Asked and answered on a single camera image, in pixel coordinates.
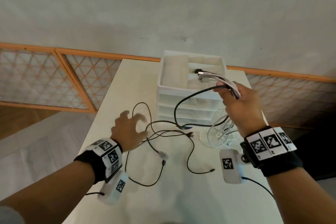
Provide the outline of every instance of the plastic drawer organizer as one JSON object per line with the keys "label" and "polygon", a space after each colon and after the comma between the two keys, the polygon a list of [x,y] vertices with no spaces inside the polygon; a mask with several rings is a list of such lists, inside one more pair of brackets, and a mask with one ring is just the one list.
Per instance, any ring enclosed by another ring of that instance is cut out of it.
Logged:
{"label": "plastic drawer organizer", "polygon": [[[216,85],[216,82],[199,82],[197,74],[193,73],[197,68],[220,75],[226,74],[226,65],[222,57],[188,52],[164,52],[157,81],[159,120],[174,121],[174,108],[180,100]],[[201,93],[179,105],[176,111],[177,121],[180,125],[187,123],[211,125],[221,102],[219,94],[212,90]]]}

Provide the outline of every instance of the wrist strap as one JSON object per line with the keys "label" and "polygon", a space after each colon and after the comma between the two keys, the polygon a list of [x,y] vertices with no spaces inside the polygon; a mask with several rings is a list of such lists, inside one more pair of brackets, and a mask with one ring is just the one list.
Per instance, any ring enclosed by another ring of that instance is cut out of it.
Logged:
{"label": "wrist strap", "polygon": [[87,146],[84,152],[75,159],[91,165],[95,181],[105,180],[108,183],[113,175],[122,167],[122,148],[120,144],[110,138],[102,138]]}
{"label": "wrist strap", "polygon": [[252,165],[266,177],[302,167],[301,160],[293,152],[296,146],[282,128],[267,126],[247,136],[241,147]]}

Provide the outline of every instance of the brown wooden floor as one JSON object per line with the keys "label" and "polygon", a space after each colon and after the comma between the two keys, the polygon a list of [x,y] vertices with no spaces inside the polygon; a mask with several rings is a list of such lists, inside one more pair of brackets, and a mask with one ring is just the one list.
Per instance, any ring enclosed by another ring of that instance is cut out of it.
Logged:
{"label": "brown wooden floor", "polygon": [[0,106],[0,140],[44,120],[59,111]]}

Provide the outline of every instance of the person's left hand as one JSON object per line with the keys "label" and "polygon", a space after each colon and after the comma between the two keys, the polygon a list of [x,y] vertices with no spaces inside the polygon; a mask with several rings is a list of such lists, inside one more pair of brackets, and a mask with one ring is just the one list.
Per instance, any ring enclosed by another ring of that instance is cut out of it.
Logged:
{"label": "person's left hand", "polygon": [[111,128],[110,138],[121,145],[123,152],[135,149],[148,134],[148,131],[138,133],[135,130],[138,120],[146,122],[146,117],[137,113],[129,119],[128,114],[129,111],[122,112],[120,117],[115,120],[115,126]]}

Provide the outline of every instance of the table top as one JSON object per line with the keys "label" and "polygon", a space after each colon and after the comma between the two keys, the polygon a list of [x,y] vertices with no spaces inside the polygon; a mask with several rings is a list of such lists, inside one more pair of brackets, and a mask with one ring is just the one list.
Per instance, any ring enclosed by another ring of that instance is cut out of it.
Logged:
{"label": "table top", "polygon": [[[139,102],[148,104],[153,119],[156,119],[156,88],[160,64],[157,62],[124,59],[108,90],[97,116],[86,136],[81,151],[100,139],[110,137],[114,120],[124,110],[132,112]],[[228,70],[227,78],[250,87],[243,71]],[[145,105],[135,112],[144,114],[149,120]],[[145,123],[138,122],[137,130]],[[160,124],[159,129],[170,129]],[[233,148],[239,149],[236,140]],[[160,137],[153,145],[169,155],[162,176],[156,185],[143,187],[128,180],[117,204],[110,206],[98,201],[96,195],[85,196],[69,217],[66,224],[118,223],[118,224],[169,224],[169,223],[283,223],[274,199],[263,188],[246,181],[244,184],[226,184],[223,180],[219,150],[203,146],[194,137],[195,150],[187,157],[192,144],[186,136]],[[123,154],[125,164],[127,153]],[[130,153],[127,173],[136,181],[152,184],[161,170],[161,159],[147,143]],[[251,165],[243,166],[246,177],[269,188],[261,171]],[[94,185],[90,192],[101,189],[103,182]]]}

